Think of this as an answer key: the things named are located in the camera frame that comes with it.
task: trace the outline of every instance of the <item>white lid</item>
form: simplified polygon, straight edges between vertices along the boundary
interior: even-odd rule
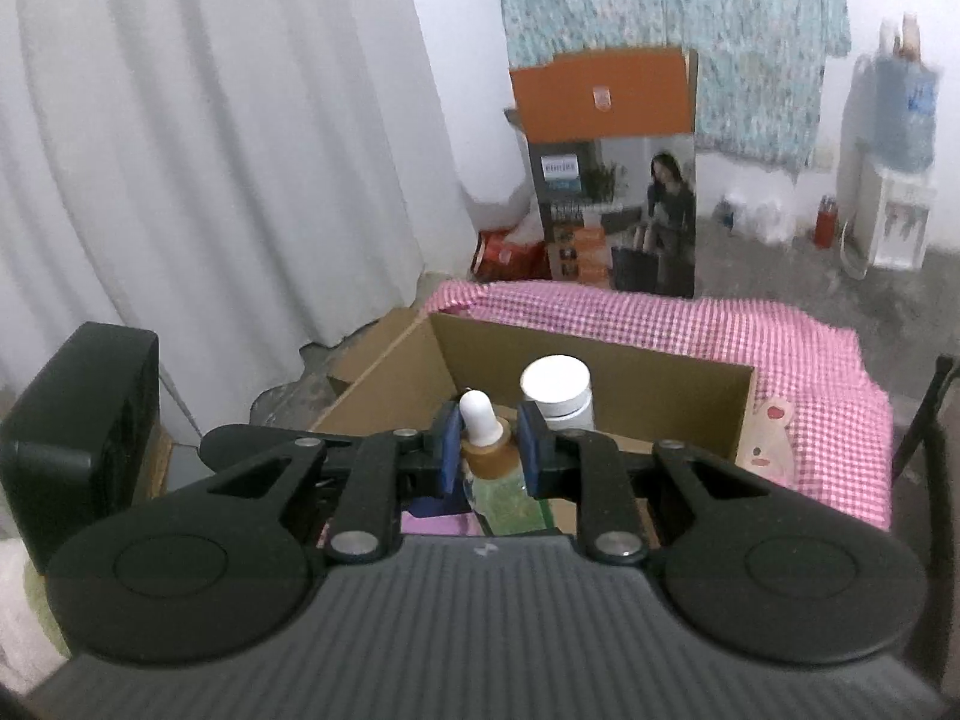
[[[590,370],[565,354],[541,357],[520,375],[520,389],[544,416],[565,416],[589,401]]]
[[[503,435],[503,425],[493,413],[493,403],[478,389],[471,389],[460,398],[460,414],[467,423],[467,441],[474,446],[494,445]]]

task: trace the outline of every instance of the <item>cardboard box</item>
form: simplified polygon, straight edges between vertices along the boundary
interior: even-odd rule
[[[676,439],[736,459],[754,398],[752,368],[448,314],[420,317],[394,338],[311,429],[353,436],[426,429],[443,402],[467,388],[512,408],[520,373],[548,354],[587,364],[597,429],[623,437],[622,448]]]
[[[416,310],[395,308],[368,329],[356,343],[330,367],[326,378],[335,394],[342,395],[347,388],[381,356],[383,350],[416,319]]]
[[[554,279],[693,297],[697,66],[635,49],[511,72]]]

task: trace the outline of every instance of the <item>metal screw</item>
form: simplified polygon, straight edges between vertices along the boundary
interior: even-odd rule
[[[367,531],[343,531],[330,539],[330,546],[341,555],[370,555],[380,541]]]
[[[607,531],[597,536],[596,547],[604,555],[630,557],[643,549],[643,542],[635,533]]]

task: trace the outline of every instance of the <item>orange panel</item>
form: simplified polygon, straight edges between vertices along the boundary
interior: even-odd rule
[[[530,143],[692,132],[679,49],[568,55],[510,76]]]

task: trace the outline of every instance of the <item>pink gingham cloth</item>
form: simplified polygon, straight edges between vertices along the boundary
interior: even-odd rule
[[[757,403],[793,404],[797,490],[890,526],[890,401],[864,370],[853,330],[762,300],[682,300],[548,281],[448,281],[424,307],[484,322],[750,365]]]

